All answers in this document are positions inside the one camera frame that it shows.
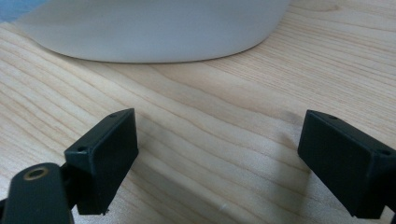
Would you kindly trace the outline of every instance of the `wood grain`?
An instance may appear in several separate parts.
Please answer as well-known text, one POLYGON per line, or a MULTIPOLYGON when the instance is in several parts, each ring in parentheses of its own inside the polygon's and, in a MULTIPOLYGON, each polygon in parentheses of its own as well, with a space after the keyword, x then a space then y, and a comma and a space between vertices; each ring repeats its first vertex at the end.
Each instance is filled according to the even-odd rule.
POLYGON ((104 217, 77 223, 359 220, 298 158, 306 109, 396 147, 396 2, 295 0, 272 35, 196 63, 97 63, 0 24, 0 197, 18 171, 134 107, 140 154, 104 217))

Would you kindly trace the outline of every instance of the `white curved object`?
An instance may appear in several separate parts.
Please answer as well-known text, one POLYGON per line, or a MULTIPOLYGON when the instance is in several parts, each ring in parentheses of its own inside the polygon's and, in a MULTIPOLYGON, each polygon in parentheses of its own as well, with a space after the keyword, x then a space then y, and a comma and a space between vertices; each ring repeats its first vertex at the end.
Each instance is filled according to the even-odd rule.
POLYGON ((16 23, 45 48, 119 63, 218 58, 262 42, 290 0, 51 0, 16 23))

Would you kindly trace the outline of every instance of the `black mount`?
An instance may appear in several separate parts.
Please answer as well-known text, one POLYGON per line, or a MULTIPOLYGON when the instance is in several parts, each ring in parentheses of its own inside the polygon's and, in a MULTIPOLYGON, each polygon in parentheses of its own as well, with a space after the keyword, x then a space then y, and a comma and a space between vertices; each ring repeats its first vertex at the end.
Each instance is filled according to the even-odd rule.
POLYGON ((352 216, 396 211, 396 151, 334 116, 308 110, 300 157, 352 216))
POLYGON ((102 119, 65 152, 66 163, 41 163, 15 175, 0 223, 73 223, 70 210, 105 214, 137 157, 134 110, 102 119))

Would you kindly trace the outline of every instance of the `black plastic bracket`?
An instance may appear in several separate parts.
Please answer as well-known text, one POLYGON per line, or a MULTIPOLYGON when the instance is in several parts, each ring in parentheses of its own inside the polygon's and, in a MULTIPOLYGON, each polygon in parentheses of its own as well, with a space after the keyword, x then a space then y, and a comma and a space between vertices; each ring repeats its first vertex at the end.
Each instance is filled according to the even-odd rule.
POLYGON ((396 209, 396 151, 334 116, 308 110, 299 156, 352 216, 396 209))
POLYGON ((72 223, 74 205, 105 214, 137 154, 134 110, 107 116, 64 152, 62 167, 42 163, 12 178, 0 224, 72 223))

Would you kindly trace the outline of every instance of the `light wood surface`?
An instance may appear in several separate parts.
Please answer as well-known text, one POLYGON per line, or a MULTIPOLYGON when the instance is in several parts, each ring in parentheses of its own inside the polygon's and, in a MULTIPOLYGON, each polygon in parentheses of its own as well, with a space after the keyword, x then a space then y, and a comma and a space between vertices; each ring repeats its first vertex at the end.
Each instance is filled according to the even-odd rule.
POLYGON ((134 107, 140 154, 109 213, 77 223, 389 223, 351 217, 296 148, 306 109, 396 148, 395 88, 394 0, 296 0, 259 46, 197 63, 82 61, 2 23, 0 198, 134 107))

